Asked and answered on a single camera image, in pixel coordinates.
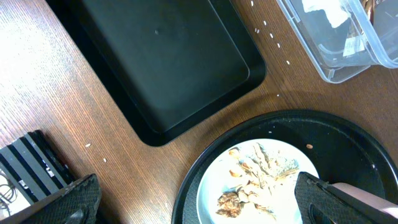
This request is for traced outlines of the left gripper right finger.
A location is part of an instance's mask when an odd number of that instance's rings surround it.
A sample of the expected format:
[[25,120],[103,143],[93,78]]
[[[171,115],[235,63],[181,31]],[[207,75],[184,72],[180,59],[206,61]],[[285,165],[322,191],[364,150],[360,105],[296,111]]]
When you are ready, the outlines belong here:
[[303,223],[397,224],[380,212],[308,172],[300,172],[294,190]]

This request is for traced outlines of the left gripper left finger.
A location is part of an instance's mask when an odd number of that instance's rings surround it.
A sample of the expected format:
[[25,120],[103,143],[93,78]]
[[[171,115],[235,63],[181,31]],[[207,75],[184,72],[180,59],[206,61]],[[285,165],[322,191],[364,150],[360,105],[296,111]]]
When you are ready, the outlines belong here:
[[86,175],[1,223],[95,224],[101,196],[97,175]]

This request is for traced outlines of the grey plate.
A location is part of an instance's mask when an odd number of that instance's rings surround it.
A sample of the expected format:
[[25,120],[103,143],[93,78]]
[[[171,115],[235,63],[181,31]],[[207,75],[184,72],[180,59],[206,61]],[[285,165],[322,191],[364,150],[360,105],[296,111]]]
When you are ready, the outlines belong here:
[[[260,216],[258,215],[251,218],[225,218],[216,214],[217,201],[220,195],[229,191],[231,187],[238,183],[229,176],[228,169],[233,166],[233,163],[229,158],[228,151],[234,147],[239,147],[244,148],[244,153],[247,154],[248,150],[246,148],[254,143],[259,143],[269,155],[274,155],[277,151],[280,151],[282,157],[296,160],[299,165],[299,173],[308,172],[314,176],[318,175],[310,159],[299,149],[285,142],[275,139],[253,139],[231,146],[209,165],[201,178],[196,196],[197,215],[200,223],[265,223],[260,221]],[[277,223],[302,222],[294,190],[287,200],[277,206],[277,216],[281,219]]]

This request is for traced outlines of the pile of nuts and oats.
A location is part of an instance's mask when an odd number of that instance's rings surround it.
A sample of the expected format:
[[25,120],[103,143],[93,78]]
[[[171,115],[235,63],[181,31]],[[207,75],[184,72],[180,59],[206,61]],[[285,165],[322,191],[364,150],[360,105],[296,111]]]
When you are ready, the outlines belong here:
[[277,206],[293,192],[299,165],[294,159],[265,152],[259,143],[228,151],[233,166],[229,176],[238,183],[223,192],[217,201],[216,214],[225,218],[260,216],[260,221],[277,223]]

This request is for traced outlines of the white tissue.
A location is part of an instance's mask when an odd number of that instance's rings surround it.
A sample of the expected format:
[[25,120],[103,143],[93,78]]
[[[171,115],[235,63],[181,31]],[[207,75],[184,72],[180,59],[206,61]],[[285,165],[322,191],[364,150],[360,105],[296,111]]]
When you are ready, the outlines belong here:
[[339,27],[351,16],[343,9],[340,0],[302,0],[302,4],[306,13],[323,10],[332,28]]

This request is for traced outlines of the gold coffee sachet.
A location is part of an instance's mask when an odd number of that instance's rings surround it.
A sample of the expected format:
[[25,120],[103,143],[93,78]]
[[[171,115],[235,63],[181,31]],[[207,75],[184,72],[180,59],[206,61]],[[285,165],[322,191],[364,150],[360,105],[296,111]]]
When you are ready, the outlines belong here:
[[374,26],[376,8],[384,0],[358,0],[347,1],[347,10],[350,15],[351,24],[346,36],[343,50],[344,57],[351,57],[366,50],[369,44],[366,33],[370,26]]

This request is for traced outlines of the striped black metal base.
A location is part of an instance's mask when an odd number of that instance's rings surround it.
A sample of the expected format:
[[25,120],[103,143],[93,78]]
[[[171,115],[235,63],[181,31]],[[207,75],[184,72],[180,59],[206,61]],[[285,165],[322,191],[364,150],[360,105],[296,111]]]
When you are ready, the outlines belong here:
[[40,130],[1,148],[1,170],[31,205],[75,181]]

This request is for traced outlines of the round black tray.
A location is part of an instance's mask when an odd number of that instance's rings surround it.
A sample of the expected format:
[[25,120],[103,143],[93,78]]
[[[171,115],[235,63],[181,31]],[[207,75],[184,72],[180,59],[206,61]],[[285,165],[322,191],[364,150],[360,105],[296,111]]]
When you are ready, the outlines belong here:
[[330,113],[282,110],[238,124],[202,152],[178,191],[172,223],[199,222],[196,194],[205,170],[228,148],[252,139],[286,142],[311,160],[321,180],[344,182],[397,203],[397,167],[373,136]]

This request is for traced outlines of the clear plastic bin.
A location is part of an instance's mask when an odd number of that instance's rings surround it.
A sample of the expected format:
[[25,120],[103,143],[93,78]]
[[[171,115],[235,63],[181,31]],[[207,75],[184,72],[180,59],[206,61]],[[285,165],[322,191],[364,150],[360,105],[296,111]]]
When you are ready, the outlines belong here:
[[[348,12],[346,2],[340,0]],[[366,33],[366,50],[351,57],[343,56],[350,17],[332,28],[323,10],[304,12],[302,0],[277,3],[325,82],[342,83],[373,65],[397,68],[397,1],[385,0],[376,8],[374,26]]]

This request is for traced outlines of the black rectangular tray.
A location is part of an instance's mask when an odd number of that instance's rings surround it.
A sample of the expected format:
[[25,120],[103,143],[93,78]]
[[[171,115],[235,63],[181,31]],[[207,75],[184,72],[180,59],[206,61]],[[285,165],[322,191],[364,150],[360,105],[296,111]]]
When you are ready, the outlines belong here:
[[258,87],[230,0],[48,0],[139,139],[163,146]]

